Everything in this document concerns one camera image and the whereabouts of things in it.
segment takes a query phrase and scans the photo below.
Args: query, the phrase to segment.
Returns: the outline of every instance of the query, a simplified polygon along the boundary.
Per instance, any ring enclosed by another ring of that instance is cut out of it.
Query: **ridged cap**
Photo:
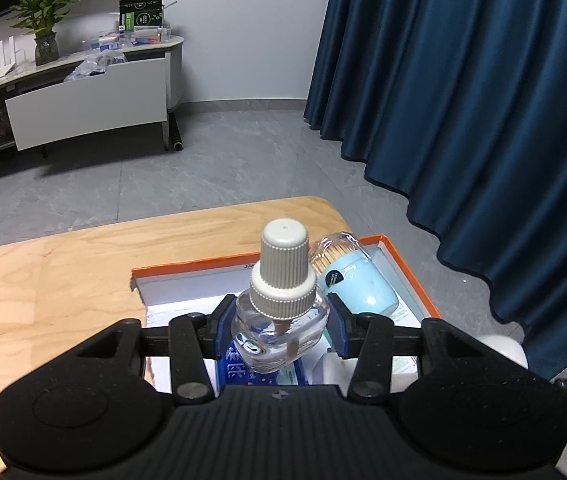
[[[250,301],[271,319],[302,316],[315,301],[317,278],[308,263],[308,232],[296,220],[281,218],[266,225],[261,259],[250,276]]]

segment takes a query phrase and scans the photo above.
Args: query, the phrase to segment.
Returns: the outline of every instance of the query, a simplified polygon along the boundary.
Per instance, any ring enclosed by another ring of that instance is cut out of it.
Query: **cabinet door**
[[[166,62],[162,57],[114,64],[104,74],[8,99],[6,108],[20,150],[165,121]]]

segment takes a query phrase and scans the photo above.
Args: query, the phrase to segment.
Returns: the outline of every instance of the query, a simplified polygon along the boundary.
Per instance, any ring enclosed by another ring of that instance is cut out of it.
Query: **glass bottle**
[[[321,339],[329,313],[308,262],[308,233],[296,220],[270,222],[250,288],[237,298],[231,332],[242,359],[268,374],[284,368]]]

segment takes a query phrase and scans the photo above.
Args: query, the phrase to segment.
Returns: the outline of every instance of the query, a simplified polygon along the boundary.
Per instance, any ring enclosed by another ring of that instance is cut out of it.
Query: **green leaves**
[[[30,29],[27,34],[38,36],[42,33],[52,32],[55,23],[60,22],[70,10],[65,7],[71,4],[72,0],[17,0],[17,4],[10,7],[17,13],[14,18],[19,21],[11,25],[13,28]]]

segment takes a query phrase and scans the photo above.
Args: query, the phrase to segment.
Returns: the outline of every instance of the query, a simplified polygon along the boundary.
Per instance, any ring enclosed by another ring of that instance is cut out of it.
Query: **blue label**
[[[270,374],[258,374],[246,365],[241,358],[234,341],[230,343],[224,356],[217,361],[217,381],[219,390],[226,384],[242,384],[245,386],[289,386],[291,384],[308,384],[301,360]]]

